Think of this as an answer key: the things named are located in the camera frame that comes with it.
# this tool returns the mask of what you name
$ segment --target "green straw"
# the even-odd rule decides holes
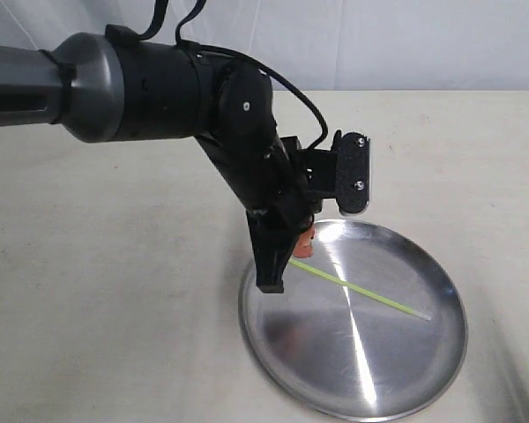
[[[414,315],[415,317],[419,317],[420,319],[423,319],[427,322],[431,321],[431,317],[429,315],[420,313],[419,311],[416,311],[413,308],[409,308],[408,306],[404,306],[403,304],[400,304],[399,302],[389,300],[383,297],[382,295],[378,295],[377,293],[373,293],[372,291],[369,291],[368,289],[364,289],[364,288],[361,288],[360,286],[350,284],[343,279],[336,278],[330,275],[329,273],[320,271],[319,269],[316,269],[315,267],[312,267],[306,263],[299,262],[298,260],[294,260],[293,258],[290,259],[290,263],[294,265],[295,267],[302,269],[303,271],[307,271],[311,273],[312,275],[325,278],[327,280],[330,280],[331,282],[335,282],[338,285],[346,286],[350,290],[355,291],[356,293],[361,293],[365,297],[369,297],[371,300],[381,302],[388,307],[395,308],[408,315]]]

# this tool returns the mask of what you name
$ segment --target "wire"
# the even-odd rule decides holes
[[[162,24],[165,22],[167,16],[168,0],[155,0],[153,9],[153,19],[151,25],[147,30],[139,35],[139,39],[142,41],[151,40],[162,28]]]
[[[329,133],[327,122],[325,121],[324,116],[321,114],[321,112],[316,107],[316,105],[304,93],[302,93],[294,84],[292,84],[282,75],[280,75],[277,71],[269,68],[265,64],[259,62],[257,59],[251,56],[245,55],[244,53],[241,53],[240,51],[232,50],[229,48],[218,47],[218,46],[197,44],[196,42],[186,41],[182,38],[181,31],[183,29],[183,26],[191,22],[193,19],[196,18],[197,15],[201,13],[201,11],[204,9],[205,3],[206,3],[206,0],[197,0],[196,4],[194,5],[194,8],[190,11],[190,13],[183,20],[181,20],[179,24],[176,26],[176,30],[175,30],[176,44],[178,46],[183,46],[186,48],[190,46],[196,46],[196,48],[199,51],[204,51],[208,53],[217,53],[219,55],[229,56],[235,59],[243,60],[247,63],[251,63],[253,66],[258,67],[262,72],[267,74],[269,77],[274,78],[279,83],[281,83],[289,92],[291,92],[298,100],[300,100],[309,109],[309,111],[313,114],[313,116],[316,117],[317,121],[319,122],[319,126],[321,127],[321,134],[313,143],[311,143],[311,145],[308,147],[308,150],[313,150],[318,145],[320,145],[322,142],[324,142],[325,139],[327,138],[327,134]]]

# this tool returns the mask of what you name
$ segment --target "orange object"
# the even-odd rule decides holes
[[[311,240],[316,235],[316,229],[312,226],[306,232],[300,235],[300,239],[296,243],[294,252],[292,253],[296,258],[309,258],[314,254],[314,248],[311,245]]]

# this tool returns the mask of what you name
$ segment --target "round metal tray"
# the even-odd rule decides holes
[[[342,419],[386,421],[425,408],[466,353],[451,280],[384,227],[324,220],[316,230],[313,257],[286,268],[285,293],[261,293],[254,269],[242,283],[240,322],[257,362],[291,397]]]

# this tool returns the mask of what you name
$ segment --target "white table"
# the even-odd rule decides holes
[[[421,244],[466,306],[458,379],[403,421],[529,423],[529,93],[310,96],[332,131],[373,139],[361,219]],[[275,109],[281,135],[316,135],[287,93]],[[0,129],[0,423],[335,421],[246,352],[250,254],[242,207],[193,139]]]

